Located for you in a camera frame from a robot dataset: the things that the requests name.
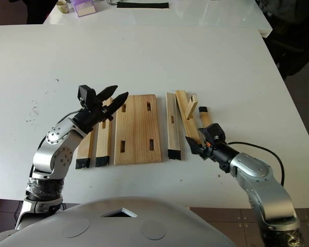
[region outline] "purple box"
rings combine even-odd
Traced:
[[[71,2],[79,17],[96,13],[93,0],[72,0]]]

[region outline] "black cable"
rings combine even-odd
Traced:
[[[61,118],[61,120],[59,120],[59,121],[57,122],[57,124],[59,124],[61,121],[63,121],[64,119],[66,119],[66,118],[69,117],[70,115],[75,114],[75,113],[78,113],[78,112],[80,112],[81,110],[82,110],[82,108],[79,109],[79,110],[76,110],[76,111],[74,111],[74,112],[67,113],[64,117]]]
[[[18,213],[19,213],[19,210],[20,210],[21,207],[22,207],[22,204],[23,204],[23,201],[19,201],[19,205],[17,206],[16,211],[15,211],[15,213],[14,213],[14,218],[15,218],[15,222],[16,222],[16,223],[17,223],[17,220],[19,219]]]
[[[242,144],[242,145],[247,145],[247,146],[259,148],[259,149],[262,149],[262,150],[264,150],[264,151],[267,151],[267,152],[271,153],[273,156],[275,156],[275,158],[276,158],[276,159],[278,160],[278,162],[279,162],[280,169],[281,169],[281,172],[282,172],[282,179],[281,179],[281,181],[280,181],[280,184],[281,184],[282,186],[284,186],[284,182],[285,182],[285,170],[284,170],[283,162],[282,162],[281,159],[278,157],[278,155],[276,155],[274,152],[272,152],[271,150],[269,150],[269,149],[267,149],[267,148],[264,148],[264,147],[261,147],[261,146],[255,145],[255,144],[251,144],[251,143],[245,143],[245,142],[231,142],[231,143],[228,143],[228,145],[233,145],[233,144]]]
[[[107,3],[110,4],[110,5],[117,5],[118,3],[122,3],[123,0],[119,0],[118,2],[112,2],[112,0],[107,0]]]

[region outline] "wooden plank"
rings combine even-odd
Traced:
[[[206,128],[212,124],[210,113],[208,112],[207,107],[199,107],[199,114],[203,128]]]
[[[80,142],[76,160],[76,169],[89,168],[93,150],[94,130]]]
[[[161,161],[156,96],[128,96],[116,112],[114,164]]]
[[[103,101],[103,105],[110,105],[111,103],[112,98]],[[108,119],[104,122],[98,123],[95,167],[101,167],[109,164],[111,147],[111,127],[112,122]]]
[[[175,91],[177,103],[179,105],[181,118],[183,121],[185,135],[194,139],[198,144],[201,144],[201,140],[198,134],[197,126],[194,121],[193,116],[191,115],[190,119],[187,119],[185,113],[188,106],[188,100],[186,97],[186,93],[184,90],[177,90]]]
[[[196,94],[192,94],[187,104],[187,108],[185,111],[186,119],[190,119],[193,117],[193,112],[198,104],[198,98]]]
[[[181,160],[177,106],[175,94],[166,93],[168,158]]]

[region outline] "wooden stick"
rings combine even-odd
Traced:
[[[175,94],[166,93],[168,158],[181,160],[177,106]]]
[[[202,123],[203,128],[206,128],[212,124],[207,107],[199,107],[199,114],[200,114],[201,123]]]
[[[76,169],[89,168],[93,150],[94,130],[80,142],[76,160]]]
[[[112,98],[103,101],[103,105],[112,103]],[[112,122],[105,120],[98,123],[97,147],[95,167],[101,167],[109,164],[111,147],[111,127]]]
[[[175,94],[176,94],[177,103],[179,105],[184,129],[185,129],[185,135],[195,140],[196,143],[201,144],[197,126],[196,126],[196,123],[193,117],[191,117],[190,119],[187,119],[185,115],[186,109],[188,107],[188,100],[187,100],[185,91],[178,90],[178,91],[175,91]]]
[[[187,104],[187,108],[186,108],[186,112],[185,112],[186,119],[190,119],[190,118],[193,117],[192,114],[193,114],[197,104],[198,104],[197,95],[196,94],[192,94],[191,98],[189,100],[189,103]]]

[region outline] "white table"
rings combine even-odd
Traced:
[[[309,208],[309,136],[261,36],[246,28],[0,26],[0,198],[23,199],[40,140],[79,108],[81,84],[98,92],[117,84],[117,94],[156,94],[163,163],[114,166],[111,159],[107,167],[75,170],[73,161],[65,202],[150,196],[185,206],[248,207],[236,180],[191,155],[184,139],[183,160],[168,160],[165,93],[186,90],[209,107],[228,141],[276,152],[295,207]],[[270,154],[236,149],[269,162],[280,180]]]
[[[165,0],[127,0],[162,3]],[[255,0],[169,0],[169,9],[123,9],[104,1],[94,2],[97,13],[78,17],[71,4],[68,14],[56,7],[45,24],[119,24],[254,28],[263,37],[272,31]]]

